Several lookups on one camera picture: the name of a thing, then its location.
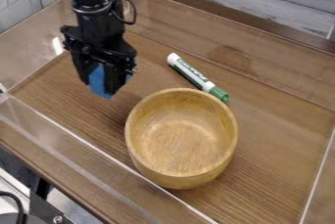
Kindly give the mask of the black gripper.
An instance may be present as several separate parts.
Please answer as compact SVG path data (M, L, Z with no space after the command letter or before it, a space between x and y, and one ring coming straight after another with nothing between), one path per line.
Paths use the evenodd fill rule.
M65 48L71 52L80 78L89 84L89 76L104 64L105 92L114 95L133 78L137 50L125 40L128 22L124 3L113 2L94 10L74 8L77 25L63 25Z

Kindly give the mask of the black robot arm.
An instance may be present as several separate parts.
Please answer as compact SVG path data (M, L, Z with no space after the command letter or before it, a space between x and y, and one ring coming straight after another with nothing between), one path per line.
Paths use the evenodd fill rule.
M137 72L137 49L125 39L137 23L132 0L73 0L77 25L63 25L65 49L92 92L112 99Z

